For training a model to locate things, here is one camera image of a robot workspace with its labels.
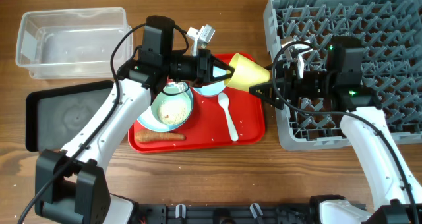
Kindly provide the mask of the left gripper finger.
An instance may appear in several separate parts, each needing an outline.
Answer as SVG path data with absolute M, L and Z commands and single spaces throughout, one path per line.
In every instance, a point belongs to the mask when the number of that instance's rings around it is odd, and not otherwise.
M 224 76 L 217 76 L 217 77 L 213 77 L 211 76 L 209 79 L 206 78 L 196 78 L 193 81 L 193 87 L 203 87 L 203 86 L 207 86 L 210 84 L 215 84 L 217 82 L 221 82 L 224 81 L 226 79 L 230 79 L 231 75 L 224 75 Z
M 227 63 L 223 62 L 219 58 L 217 58 L 215 55 L 210 56 L 210 62 L 211 62 L 211 70 L 212 74 L 214 74 L 215 69 L 221 69 L 226 74 L 232 74 L 233 73 L 233 67 L 228 65 Z

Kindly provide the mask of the light blue bowl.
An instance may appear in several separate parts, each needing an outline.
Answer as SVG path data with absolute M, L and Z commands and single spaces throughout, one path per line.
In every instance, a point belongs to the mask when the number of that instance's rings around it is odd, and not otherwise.
M 220 69 L 218 67 L 213 67 L 213 76 L 223 76 L 226 74 L 226 71 L 224 69 Z M 219 93 L 221 93 L 225 89 L 225 84 L 223 81 L 216 82 L 214 84 L 209 84 L 207 86 L 203 86 L 200 88 L 193 88 L 193 90 L 197 93 L 199 93 L 202 96 L 205 97 L 212 97 L 217 96 Z

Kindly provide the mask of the white plastic spoon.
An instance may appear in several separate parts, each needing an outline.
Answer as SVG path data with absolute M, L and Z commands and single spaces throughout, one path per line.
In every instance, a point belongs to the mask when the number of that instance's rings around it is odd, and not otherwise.
M 218 104 L 224 110 L 231 140 L 233 142 L 238 141 L 239 135 L 229 112 L 229 98 L 225 93 L 221 92 L 218 94 Z

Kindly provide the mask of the yellow cup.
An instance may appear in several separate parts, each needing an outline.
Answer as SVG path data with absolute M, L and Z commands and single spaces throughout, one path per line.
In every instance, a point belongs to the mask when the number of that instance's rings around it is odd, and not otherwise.
M 228 88 L 248 92 L 251 86 L 270 80 L 270 72 L 267 69 L 239 53 L 231 58 L 229 66 L 235 70 L 231 78 L 224 80 L 224 85 Z

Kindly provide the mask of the small white tissue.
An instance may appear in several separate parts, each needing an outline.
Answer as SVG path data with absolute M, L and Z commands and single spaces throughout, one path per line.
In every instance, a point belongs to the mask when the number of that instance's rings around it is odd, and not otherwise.
M 177 87 L 180 91 L 186 90 L 188 88 L 185 82 L 176 82 L 175 87 Z

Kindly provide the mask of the green bowl with rice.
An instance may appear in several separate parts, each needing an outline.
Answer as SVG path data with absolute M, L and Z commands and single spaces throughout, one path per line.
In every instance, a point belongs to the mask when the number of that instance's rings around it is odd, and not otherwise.
M 169 82 L 156 96 L 151 111 L 161 123 L 178 125 L 187 120 L 193 108 L 192 104 L 189 86 L 186 90 L 180 91 L 175 87 L 175 82 Z

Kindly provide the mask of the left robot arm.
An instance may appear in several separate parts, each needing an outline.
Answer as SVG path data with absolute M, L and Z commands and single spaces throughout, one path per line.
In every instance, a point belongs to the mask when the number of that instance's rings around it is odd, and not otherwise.
M 109 192 L 105 173 L 114 152 L 168 80 L 213 84 L 214 68 L 227 64 L 206 48 L 214 35 L 209 25 L 182 31 L 182 50 L 173 48 L 179 27 L 172 19 L 149 16 L 141 28 L 142 44 L 112 68 L 113 88 L 87 125 L 59 151 L 46 149 L 38 157 L 36 193 L 27 210 L 58 223 L 142 222 L 137 202 Z

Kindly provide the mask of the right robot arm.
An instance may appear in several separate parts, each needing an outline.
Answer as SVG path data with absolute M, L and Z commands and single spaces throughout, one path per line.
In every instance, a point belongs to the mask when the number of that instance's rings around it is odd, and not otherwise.
M 352 145 L 373 197 L 374 213 L 335 195 L 310 200 L 313 223 L 420 223 L 421 185 L 404 161 L 386 124 L 381 102 L 372 88 L 362 85 L 364 47 L 351 36 L 334 36 L 328 44 L 324 71 L 305 71 L 302 55 L 312 50 L 304 41 L 289 41 L 277 53 L 289 55 L 292 68 L 274 59 L 271 76 L 249 87 L 249 93 L 278 109 L 298 107 L 301 98 L 322 98 L 325 115 L 341 118 L 340 129 Z

